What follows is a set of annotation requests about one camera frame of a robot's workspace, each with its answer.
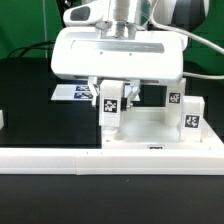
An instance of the black table surface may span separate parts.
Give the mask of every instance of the black table surface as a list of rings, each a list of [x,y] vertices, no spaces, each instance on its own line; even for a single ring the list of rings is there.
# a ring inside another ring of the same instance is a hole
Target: black table surface
[[[51,102],[57,83],[45,59],[0,61],[1,147],[100,147],[98,111]],[[160,106],[164,92],[143,87],[141,103]],[[186,93],[204,97],[205,119],[223,139],[224,87],[189,79]],[[224,177],[0,175],[0,224],[11,223],[222,224]]]

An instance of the white block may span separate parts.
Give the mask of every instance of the white block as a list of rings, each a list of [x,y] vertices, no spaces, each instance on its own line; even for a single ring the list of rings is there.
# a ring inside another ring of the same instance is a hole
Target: white block
[[[205,102],[202,97],[184,96],[180,141],[201,141]]]
[[[182,79],[179,85],[167,87],[165,125],[177,127],[181,122],[183,97],[185,94],[186,79]]]
[[[0,130],[3,128],[3,126],[4,126],[3,112],[2,110],[0,110]]]
[[[104,80],[100,85],[100,119],[104,127],[119,127],[121,122],[121,98],[123,81]]]

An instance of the white box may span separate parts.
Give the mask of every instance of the white box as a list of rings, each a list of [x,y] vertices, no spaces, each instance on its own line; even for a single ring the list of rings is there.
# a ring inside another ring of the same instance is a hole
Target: white box
[[[180,141],[201,141],[205,102],[202,97],[184,96]]]

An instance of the white cable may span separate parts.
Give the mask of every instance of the white cable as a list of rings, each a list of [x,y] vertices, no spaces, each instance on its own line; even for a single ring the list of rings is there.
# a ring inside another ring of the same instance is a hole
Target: white cable
[[[212,76],[212,75],[195,74],[195,73],[190,73],[190,72],[184,72],[183,75],[186,77],[194,77],[194,78],[200,78],[200,79],[213,79],[213,80],[223,80],[224,79],[224,75]]]
[[[182,30],[182,29],[179,29],[179,28],[175,28],[175,27],[170,27],[170,26],[166,26],[166,25],[163,25],[163,24],[160,24],[160,23],[157,23],[155,21],[155,18],[154,18],[154,13],[155,13],[155,9],[157,7],[157,4],[159,3],[160,0],[155,0],[152,4],[152,8],[151,8],[151,13],[150,13],[150,18],[149,18],[149,21],[152,23],[152,25],[154,25],[155,27],[159,28],[159,29],[163,29],[163,30],[168,30],[168,31],[173,31],[173,32],[176,32],[176,33],[180,33],[180,34],[183,34],[183,35],[186,35],[200,43],[203,43],[207,46],[209,46],[210,48],[218,51],[219,53],[221,54],[224,54],[224,49],[221,48],[220,46],[212,43],[211,41],[209,40],[206,40],[205,38],[202,38],[202,37],[199,37],[193,33],[190,33],[188,31],[185,31],[185,30]]]

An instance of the small label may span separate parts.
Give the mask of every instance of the small label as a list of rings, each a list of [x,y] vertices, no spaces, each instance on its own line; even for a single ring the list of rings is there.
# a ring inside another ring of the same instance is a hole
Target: small label
[[[156,149],[156,150],[160,150],[160,149],[165,149],[165,146],[163,145],[148,145],[147,149]]]
[[[169,95],[169,103],[180,104],[180,93],[170,93]]]
[[[77,92],[86,92],[86,91],[90,91],[90,89],[89,89],[88,85],[77,85],[75,91],[77,91]]]
[[[104,99],[104,113],[118,113],[118,100]]]
[[[74,99],[81,99],[81,100],[90,100],[93,99],[93,95],[91,93],[75,93]]]
[[[197,115],[186,115],[184,127],[185,128],[192,128],[192,129],[198,129],[200,123],[200,116]]]

